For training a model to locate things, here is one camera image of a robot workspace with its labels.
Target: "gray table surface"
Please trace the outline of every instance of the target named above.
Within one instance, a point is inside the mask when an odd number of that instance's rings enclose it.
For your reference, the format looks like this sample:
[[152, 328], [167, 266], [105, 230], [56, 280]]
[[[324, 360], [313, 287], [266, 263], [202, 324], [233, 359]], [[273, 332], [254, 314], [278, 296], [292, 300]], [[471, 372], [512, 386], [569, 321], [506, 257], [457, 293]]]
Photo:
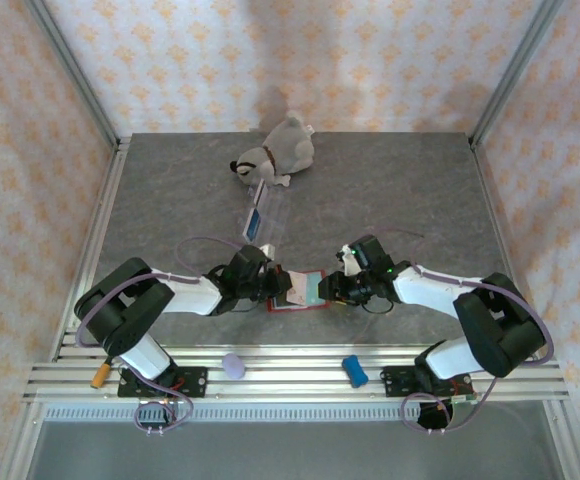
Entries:
[[[398, 262], [410, 257], [463, 276], [503, 271], [474, 158], [455, 133], [317, 133], [315, 163], [283, 191], [290, 211], [277, 258], [285, 269], [340, 267], [343, 244], [375, 233]], [[259, 133], [140, 134], [130, 143], [99, 259], [101, 279], [132, 256], [186, 274], [173, 250], [181, 240], [210, 235], [237, 240], [247, 187], [228, 164], [261, 144]], [[222, 245], [186, 245], [186, 261], [207, 272], [227, 263]], [[377, 301], [374, 309], [383, 308]], [[247, 303], [239, 308], [247, 308]], [[387, 315], [331, 305], [271, 315], [261, 305], [220, 317], [165, 314], [151, 329], [164, 345], [434, 343], [461, 334], [443, 314], [397, 305]]]

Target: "black cable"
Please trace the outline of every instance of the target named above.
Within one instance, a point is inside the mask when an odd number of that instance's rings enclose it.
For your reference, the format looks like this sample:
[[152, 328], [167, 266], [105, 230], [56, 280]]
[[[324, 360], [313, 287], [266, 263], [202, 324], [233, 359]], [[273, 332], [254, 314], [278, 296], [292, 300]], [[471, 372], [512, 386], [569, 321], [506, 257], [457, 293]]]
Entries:
[[383, 312], [373, 312], [372, 310], [368, 310], [366, 308], [365, 303], [361, 304], [361, 308], [363, 308], [366, 312], [373, 313], [375, 315], [386, 315], [386, 314], [390, 313], [392, 311], [392, 309], [394, 308], [394, 302], [392, 300], [388, 300], [388, 301], [390, 302], [390, 307], [388, 307], [388, 309], [384, 310]]

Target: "purple ball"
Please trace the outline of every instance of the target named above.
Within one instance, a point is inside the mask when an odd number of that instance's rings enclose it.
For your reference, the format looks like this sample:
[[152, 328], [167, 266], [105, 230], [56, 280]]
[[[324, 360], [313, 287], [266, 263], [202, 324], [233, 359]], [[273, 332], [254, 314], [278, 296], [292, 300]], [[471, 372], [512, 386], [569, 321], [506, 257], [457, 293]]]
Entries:
[[240, 380], [246, 374], [246, 366], [234, 353], [228, 353], [223, 357], [221, 364], [223, 365], [223, 370], [226, 372], [226, 375], [233, 380]]

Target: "orange flower pattern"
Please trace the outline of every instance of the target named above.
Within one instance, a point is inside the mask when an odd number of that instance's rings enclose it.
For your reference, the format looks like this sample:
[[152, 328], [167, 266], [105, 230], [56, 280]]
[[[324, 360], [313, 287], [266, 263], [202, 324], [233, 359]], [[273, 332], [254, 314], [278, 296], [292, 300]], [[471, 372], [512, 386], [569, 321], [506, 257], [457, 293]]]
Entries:
[[580, 421], [580, 0], [561, 7], [485, 152], [513, 264], [552, 329]]
[[109, 156], [24, 2], [0, 0], [0, 462], [30, 366], [47, 360]]
[[286, 106], [321, 131], [468, 132], [539, 1], [49, 4], [127, 136], [248, 131]]

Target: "aluminum frame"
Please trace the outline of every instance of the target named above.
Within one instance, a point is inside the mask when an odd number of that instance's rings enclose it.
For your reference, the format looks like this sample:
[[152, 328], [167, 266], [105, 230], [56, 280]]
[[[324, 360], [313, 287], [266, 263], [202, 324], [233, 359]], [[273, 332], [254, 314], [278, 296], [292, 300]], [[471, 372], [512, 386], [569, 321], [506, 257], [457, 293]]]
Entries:
[[[97, 209], [93, 212], [91, 228], [84, 246], [73, 291], [68, 298], [62, 328], [57, 336], [55, 354], [47, 363], [35, 364], [24, 393], [25, 415], [16, 434], [16, 446], [6, 457], [0, 478], [5, 480], [25, 478], [30, 467], [43, 421], [48, 421], [52, 409], [68, 411], [75, 405], [92, 412], [134, 408], [137, 399], [119, 399], [116, 396], [119, 375], [116, 369], [102, 389], [90, 388], [90, 380], [105, 359], [101, 349], [83, 350], [74, 344], [75, 320], [71, 313], [73, 301], [90, 287], [101, 244], [110, 218], [129, 139], [125, 139], [116, 152], [100, 193]], [[477, 168], [488, 208], [492, 210], [488, 185], [483, 179], [479, 156], [475, 152]], [[498, 241], [502, 247], [506, 267], [505, 242], [500, 225], [492, 214]], [[332, 408], [359, 408], [362, 412], [377, 411], [386, 403], [385, 391], [378, 377], [381, 367], [394, 364], [412, 364], [424, 346], [390, 345], [326, 345], [326, 346], [205, 346], [166, 348], [168, 353], [182, 365], [204, 365], [209, 368], [207, 396], [195, 400], [200, 410], [249, 411], [264, 405], [283, 411], [310, 405], [327, 405]], [[225, 353], [240, 355], [249, 368], [245, 381], [233, 381], [221, 368]], [[346, 355], [360, 356], [370, 382], [363, 389], [351, 389], [340, 361]], [[486, 373], [473, 375], [477, 391], [484, 391], [491, 377]], [[558, 363], [551, 361], [540, 367], [521, 367], [507, 379], [501, 380], [489, 401], [509, 402], [543, 401], [550, 429], [557, 446], [559, 461], [566, 478], [578, 480], [580, 475], [580, 432], [573, 424], [574, 412], [559, 370]]]
[[470, 134], [470, 147], [474, 150], [483, 143], [497, 117], [503, 110], [528, 62], [541, 43], [563, 0], [543, 0], [530, 27], [517, 47], [506, 67], [497, 88], [492, 93], [485, 110], [481, 114], [473, 132]]
[[57, 54], [59, 62], [65, 69], [68, 77], [74, 83], [74, 86], [83, 100], [84, 104], [90, 111], [92, 118], [97, 124], [97, 128], [110, 147], [116, 147], [119, 143], [119, 138], [112, 126], [112, 122], [108, 118], [105, 110], [101, 106], [97, 95], [88, 81], [88, 78], [81, 70], [79, 62], [70, 50], [65, 37], [61, 33], [61, 29], [54, 20], [46, 2], [44, 0], [24, 0], [28, 10], [39, 24], [41, 30], [45, 33], [52, 49]]
[[[421, 410], [418, 402], [408, 403], [404, 409], [405, 419], [416, 421]], [[106, 423], [130, 422], [133, 420], [135, 407], [119, 403], [97, 405], [60, 404], [51, 405], [45, 410], [44, 421], [47, 422], [96, 422]], [[141, 422], [162, 419], [163, 411], [159, 407], [146, 408], [139, 414]], [[365, 403], [257, 403], [226, 404], [195, 402], [190, 421], [195, 423], [252, 423], [252, 422], [390, 422], [401, 420], [399, 405], [384, 401], [368, 405]]]

